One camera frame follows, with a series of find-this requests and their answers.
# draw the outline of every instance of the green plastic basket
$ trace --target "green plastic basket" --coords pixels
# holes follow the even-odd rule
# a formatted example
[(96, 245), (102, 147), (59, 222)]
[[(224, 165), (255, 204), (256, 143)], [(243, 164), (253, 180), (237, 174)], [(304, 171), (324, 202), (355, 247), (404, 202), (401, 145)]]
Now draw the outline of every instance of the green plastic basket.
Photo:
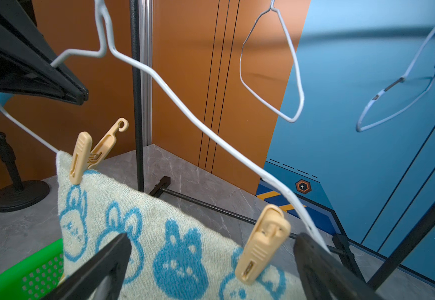
[(0, 299), (40, 299), (58, 285), (62, 272), (62, 239), (59, 239), (0, 275)]

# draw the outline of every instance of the metal pole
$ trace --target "metal pole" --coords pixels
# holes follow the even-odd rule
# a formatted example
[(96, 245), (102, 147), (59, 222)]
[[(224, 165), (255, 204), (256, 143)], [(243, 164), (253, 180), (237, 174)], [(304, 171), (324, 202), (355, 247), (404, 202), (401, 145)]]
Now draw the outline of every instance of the metal pole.
[(12, 185), (16, 191), (22, 191), (24, 185), (22, 184), (21, 176), (16, 166), (16, 154), (14, 150), (6, 141), (6, 135), (0, 132), (0, 158), (9, 171), (10, 179), (12, 180)]
[(377, 290), (378, 287), (389, 277), (397, 266), (416, 248), (419, 242), (429, 233), (435, 225), (435, 202), (422, 216), (414, 228), (402, 240), (399, 246), (384, 261), (379, 270), (368, 281), (368, 285)]
[[(139, 0), (130, 0), (130, 41), (132, 58), (141, 61), (139, 44)], [(137, 190), (144, 191), (144, 158), (142, 146), (142, 94), (141, 71), (132, 68), (132, 84), (134, 87), (134, 122), (136, 128), (136, 163)]]

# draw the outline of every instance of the black round stand base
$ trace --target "black round stand base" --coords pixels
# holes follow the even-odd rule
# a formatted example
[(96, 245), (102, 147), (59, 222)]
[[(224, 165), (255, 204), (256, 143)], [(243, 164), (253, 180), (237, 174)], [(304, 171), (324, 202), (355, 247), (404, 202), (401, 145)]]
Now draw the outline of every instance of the black round stand base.
[(8, 185), (0, 189), (0, 213), (13, 212), (30, 207), (44, 199), (50, 191), (49, 185), (40, 180), (23, 181), (23, 190)]

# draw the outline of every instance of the beige plastic clip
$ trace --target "beige plastic clip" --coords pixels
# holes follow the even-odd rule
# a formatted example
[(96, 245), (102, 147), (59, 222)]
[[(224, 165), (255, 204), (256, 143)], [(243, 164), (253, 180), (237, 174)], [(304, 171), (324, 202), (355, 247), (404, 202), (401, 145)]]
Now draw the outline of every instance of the beige plastic clip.
[(276, 250), (291, 234), (291, 225), (274, 204), (264, 207), (239, 258), (234, 274), (250, 285), (273, 258)]
[(104, 137), (97, 143), (96, 147), (91, 151), (88, 159), (88, 169), (92, 169), (98, 165), (101, 160), (105, 159), (106, 156), (111, 152), (112, 147), (116, 144), (116, 132), (126, 131), (129, 127), (129, 122), (120, 117), (116, 123), (109, 129), (109, 131), (104, 135)]
[(93, 146), (93, 138), (90, 134), (83, 131), (79, 134), (72, 154), (69, 179), (72, 184), (80, 184), (82, 175), (87, 170), (89, 153)]

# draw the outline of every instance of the black metal bar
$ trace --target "black metal bar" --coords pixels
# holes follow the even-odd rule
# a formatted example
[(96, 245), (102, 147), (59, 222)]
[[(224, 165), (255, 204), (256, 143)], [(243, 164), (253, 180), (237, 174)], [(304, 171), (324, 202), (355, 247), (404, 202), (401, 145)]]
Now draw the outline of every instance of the black metal bar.
[(435, 202), (422, 216), (413, 229), (402, 240), (399, 246), (384, 261), (379, 270), (369, 279), (368, 285), (377, 290), (378, 287), (389, 277), (397, 266), (407, 257), (411, 251), (421, 242), (435, 225)]
[[(166, 189), (166, 188), (159, 188), (159, 189), (160, 189), (161, 191), (163, 191), (164, 193), (167, 193), (167, 194), (169, 194), (169, 195), (173, 195), (173, 196), (178, 197), (178, 198), (180, 198), (180, 199), (182, 199), (182, 200), (186, 200), (186, 201), (192, 202), (192, 203), (197, 204), (197, 205), (199, 205), (199, 206), (202, 206), (202, 207), (206, 207), (206, 208), (212, 209), (212, 210), (214, 210), (214, 211), (216, 211), (216, 212), (218, 212), (218, 213), (222, 213), (222, 214), (224, 214), (224, 215), (230, 216), (230, 217), (232, 217), (232, 218), (235, 218), (235, 219), (238, 219), (238, 220), (244, 221), (244, 222), (249, 223), (249, 224), (252, 224), (252, 225), (255, 225), (255, 224), (256, 224), (256, 220), (251, 219), (251, 218), (248, 218), (248, 217), (243, 216), (243, 215), (241, 215), (241, 214), (233, 213), (233, 212), (231, 212), (231, 211), (229, 211), (229, 210), (227, 210), (227, 209), (224, 209), (224, 208), (221, 208), (221, 207), (214, 206), (214, 205), (212, 205), (212, 204), (209, 204), (209, 203), (203, 202), (203, 201), (201, 201), (201, 200), (194, 199), (194, 198), (192, 198), (192, 197), (189, 197), (189, 196), (183, 195), (183, 194), (181, 194), (181, 193), (178, 193), (178, 192), (173, 191), (173, 190), (170, 190), (170, 189)], [(291, 233), (291, 235), (290, 235), (289, 237), (292, 238), (292, 239), (296, 239), (297, 234), (295, 234), (295, 233)], [(335, 254), (337, 254), (337, 255), (346, 255), (346, 254), (344, 253), (344, 251), (342, 251), (341, 249), (337, 249), (337, 248), (334, 248), (334, 247), (332, 247), (332, 246), (328, 246), (328, 248), (329, 248), (329, 251), (331, 251), (332, 253), (335, 253)]]
[[(138, 0), (130, 0), (130, 41), (132, 58), (140, 61), (139, 41), (139, 5)], [(144, 158), (142, 144), (142, 95), (141, 70), (132, 68), (132, 84), (134, 87), (134, 126), (136, 129), (136, 163), (137, 163), (137, 190), (144, 191)]]
[(164, 193), (162, 189), (168, 188), (169, 185), (171, 185), (171, 177), (164, 176), (161, 178), (159, 183), (154, 186), (154, 189), (149, 192), (149, 195), (159, 198), (162, 193)]
[(366, 282), (366, 280), (362, 276), (358, 264), (356, 263), (356, 259), (354, 258), (354, 253), (352, 253), (351, 250), (349, 249), (349, 241), (347, 237), (343, 234), (336, 233), (333, 237), (333, 243), (337, 249), (342, 250), (345, 254), (339, 256), (342, 265), (345, 266), (354, 275), (356, 275), (357, 278), (359, 278), (363, 282)]
[(96, 288), (93, 299), (116, 300), (124, 282), (130, 253), (127, 234), (119, 234), (43, 300), (88, 299)]
[(307, 300), (383, 300), (306, 233), (298, 235), (293, 250)]
[(6, 165), (14, 189), (16, 191), (22, 191), (24, 189), (24, 185), (22, 184), (19, 171), (17, 171), (16, 154), (14, 154), (14, 150), (7, 143), (6, 135), (3, 132), (0, 132), (0, 158)]

